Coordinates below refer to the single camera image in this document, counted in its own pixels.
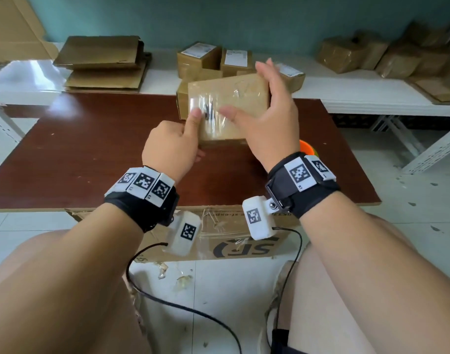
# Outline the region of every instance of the white shelf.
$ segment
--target white shelf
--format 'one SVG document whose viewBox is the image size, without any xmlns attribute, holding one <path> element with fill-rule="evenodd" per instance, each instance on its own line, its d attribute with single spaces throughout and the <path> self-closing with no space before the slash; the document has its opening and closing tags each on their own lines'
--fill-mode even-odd
<svg viewBox="0 0 450 354">
<path fill-rule="evenodd" d="M 152 50 L 153 61 L 140 89 L 141 94 L 176 94 L 174 50 Z M 269 55 L 254 55 L 266 60 Z M 450 106 L 433 105 L 401 80 L 388 80 L 373 71 L 345 74 L 318 64 L 310 57 L 272 56 L 306 73 L 303 87 L 294 98 L 321 99 L 329 113 L 448 116 Z M 53 67 L 51 61 L 16 61 L 0 71 L 0 103 L 50 105 L 63 90 L 69 71 Z"/>
</svg>

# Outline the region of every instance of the wooden table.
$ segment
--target wooden table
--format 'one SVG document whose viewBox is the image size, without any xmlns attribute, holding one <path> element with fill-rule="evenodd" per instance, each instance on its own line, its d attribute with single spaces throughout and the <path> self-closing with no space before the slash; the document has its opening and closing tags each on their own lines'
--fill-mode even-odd
<svg viewBox="0 0 450 354">
<path fill-rule="evenodd" d="M 321 101 L 295 101 L 300 138 L 318 151 L 342 191 L 358 204 L 379 204 Z M 145 140 L 161 120 L 179 121 L 175 96 L 62 94 L 0 166 L 0 210 L 97 207 L 129 167 L 141 166 Z M 209 148 L 179 184 L 179 205 L 239 205 L 266 195 L 265 183 L 248 147 Z"/>
</svg>

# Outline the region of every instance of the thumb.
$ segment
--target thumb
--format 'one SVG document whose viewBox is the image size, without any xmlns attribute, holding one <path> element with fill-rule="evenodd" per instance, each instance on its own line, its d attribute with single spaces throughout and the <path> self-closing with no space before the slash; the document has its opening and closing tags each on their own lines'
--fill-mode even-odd
<svg viewBox="0 0 450 354">
<path fill-rule="evenodd" d="M 191 110 L 186 119 L 186 124 L 184 126 L 184 134 L 197 137 L 201 119 L 202 119 L 202 111 L 199 108 L 194 108 L 193 110 Z"/>
<path fill-rule="evenodd" d="M 218 112 L 243 130 L 250 127 L 255 120 L 255 118 L 250 116 L 244 110 L 234 106 L 222 106 Z"/>
</svg>

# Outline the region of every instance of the orange object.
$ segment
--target orange object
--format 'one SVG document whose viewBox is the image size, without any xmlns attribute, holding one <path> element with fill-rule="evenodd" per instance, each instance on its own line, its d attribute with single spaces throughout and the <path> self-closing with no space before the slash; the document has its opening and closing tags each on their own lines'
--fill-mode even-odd
<svg viewBox="0 0 450 354">
<path fill-rule="evenodd" d="M 300 150 L 301 150 L 301 152 L 303 152 L 303 153 L 305 153 L 307 155 L 316 155 L 316 156 L 318 156 L 318 154 L 315 151 L 315 149 L 312 148 L 312 146 L 309 143 L 307 143 L 307 142 L 305 142 L 303 140 L 300 140 L 299 142 L 300 142 Z"/>
</svg>

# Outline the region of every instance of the white tiled floor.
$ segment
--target white tiled floor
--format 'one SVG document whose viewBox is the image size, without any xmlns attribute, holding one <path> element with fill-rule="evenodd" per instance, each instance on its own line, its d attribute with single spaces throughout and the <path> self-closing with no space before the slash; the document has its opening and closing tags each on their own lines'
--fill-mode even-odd
<svg viewBox="0 0 450 354">
<path fill-rule="evenodd" d="M 25 129 L 34 124 L 33 120 L 17 121 Z M 401 175 L 407 152 L 392 134 L 343 133 L 383 201 L 381 206 L 365 210 L 395 223 L 424 257 L 450 277 L 450 155 L 422 174 Z M 417 136 L 430 142 L 440 133 L 420 132 Z M 0 134 L 0 163 L 12 149 Z M 26 239 L 74 224 L 59 212 L 0 213 L 0 262 Z M 154 264 L 135 263 L 133 272 L 153 295 L 221 319 L 238 333 L 244 353 L 256 353 L 257 334 L 275 276 L 294 255 L 296 243 L 291 236 L 280 251 L 283 254 L 274 258 L 167 263 L 163 280 L 158 279 L 159 269 Z M 192 276 L 184 287 L 178 285 L 181 276 Z M 233 338 L 215 323 L 151 301 L 145 305 L 147 324 L 156 337 L 153 346 L 159 352 L 235 352 Z"/>
</svg>

